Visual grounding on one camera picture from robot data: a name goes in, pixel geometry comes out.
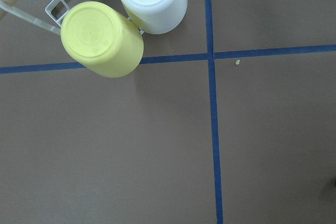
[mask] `gray surface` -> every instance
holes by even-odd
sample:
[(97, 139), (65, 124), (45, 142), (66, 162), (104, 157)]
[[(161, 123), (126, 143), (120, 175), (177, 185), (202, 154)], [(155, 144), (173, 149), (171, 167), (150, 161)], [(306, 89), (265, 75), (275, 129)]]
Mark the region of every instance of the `gray surface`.
[(217, 60), (226, 224), (336, 220), (336, 53)]
[[(45, 13), (51, 0), (19, 0), (16, 7), (56, 25)], [(70, 7), (84, 1), (66, 0)], [(92, 0), (105, 3), (126, 15), (120, 0)], [(0, 67), (73, 62), (60, 38), (23, 20), (6, 15), (0, 22)], [(143, 35), (144, 57), (198, 54), (206, 52), (204, 0), (188, 0), (185, 18), (173, 31)]]
[(214, 50), (336, 44), (335, 0), (213, 0)]
[(216, 222), (206, 61), (0, 82), (1, 223)]

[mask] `horizontal blue line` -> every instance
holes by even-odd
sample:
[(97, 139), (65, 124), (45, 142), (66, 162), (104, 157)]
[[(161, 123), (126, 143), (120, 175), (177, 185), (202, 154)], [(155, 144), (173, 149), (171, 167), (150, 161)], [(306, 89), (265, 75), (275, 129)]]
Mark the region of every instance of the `horizontal blue line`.
[[(207, 54), (146, 57), (146, 58), (142, 58), (140, 64), (206, 60), (207, 58), (208, 58)], [(42, 64), (42, 65), (4, 67), (4, 68), (0, 68), (0, 74), (52, 71), (52, 70), (78, 69), (78, 68), (85, 68), (85, 66), (81, 65), (78, 62), (66, 62), (66, 63), (53, 63), (53, 64)]]
[(336, 51), (336, 45), (215, 52), (214, 58), (229, 59), (229, 58), (257, 57), (257, 56), (270, 56), (270, 55), (307, 54), (312, 52), (330, 52), (330, 51)]

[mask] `vertical blue line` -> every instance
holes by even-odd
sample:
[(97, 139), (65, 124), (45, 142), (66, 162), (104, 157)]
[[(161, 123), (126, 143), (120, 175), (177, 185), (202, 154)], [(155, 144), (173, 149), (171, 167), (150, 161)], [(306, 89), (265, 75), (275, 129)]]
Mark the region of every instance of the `vertical blue line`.
[(214, 60), (214, 35), (213, 35), (211, 0), (205, 0), (205, 22), (206, 22), (206, 38), (207, 38), (207, 50), (208, 50), (208, 74), (209, 74), (212, 147), (214, 158), (216, 215), (217, 215), (217, 224), (223, 224), (224, 218), (223, 218), (223, 201), (222, 201), (222, 180), (220, 177), (221, 157), (219, 152), (216, 72), (215, 72), (215, 60)]

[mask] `blue line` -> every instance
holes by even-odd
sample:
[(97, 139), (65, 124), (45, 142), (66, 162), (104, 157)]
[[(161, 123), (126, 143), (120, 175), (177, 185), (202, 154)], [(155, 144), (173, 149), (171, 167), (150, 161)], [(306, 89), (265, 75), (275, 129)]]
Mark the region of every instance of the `blue line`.
[(229, 58), (257, 57), (257, 56), (270, 56), (270, 55), (307, 54), (312, 52), (330, 52), (330, 51), (336, 51), (336, 45), (215, 52), (214, 58), (229, 59)]
[[(140, 64), (206, 60), (207, 58), (208, 58), (207, 54), (146, 57), (146, 58), (142, 58)], [(81, 65), (78, 62), (66, 62), (66, 63), (53, 63), (53, 64), (42, 64), (42, 65), (4, 67), (4, 68), (0, 68), (0, 74), (52, 71), (52, 70), (64, 70), (64, 69), (78, 69), (78, 68), (85, 68), (85, 66)]]
[(211, 112), (212, 150), (214, 159), (216, 215), (217, 215), (217, 224), (223, 224), (224, 218), (223, 218), (223, 201), (222, 201), (222, 179), (220, 175), (221, 155), (219, 151), (216, 72), (215, 72), (215, 60), (214, 60), (214, 35), (213, 35), (211, 0), (205, 0), (205, 22), (206, 22), (206, 37), (207, 37), (207, 50), (208, 50), (208, 75), (209, 75), (209, 94), (210, 94), (210, 112)]

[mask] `yellow cup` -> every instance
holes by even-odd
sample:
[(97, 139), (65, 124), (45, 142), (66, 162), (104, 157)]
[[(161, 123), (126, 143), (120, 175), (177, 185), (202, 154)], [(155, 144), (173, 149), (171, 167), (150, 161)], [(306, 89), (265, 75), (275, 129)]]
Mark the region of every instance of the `yellow cup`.
[(136, 26), (99, 2), (72, 8), (62, 22), (61, 40), (74, 60), (105, 77), (132, 72), (143, 55), (143, 40)]

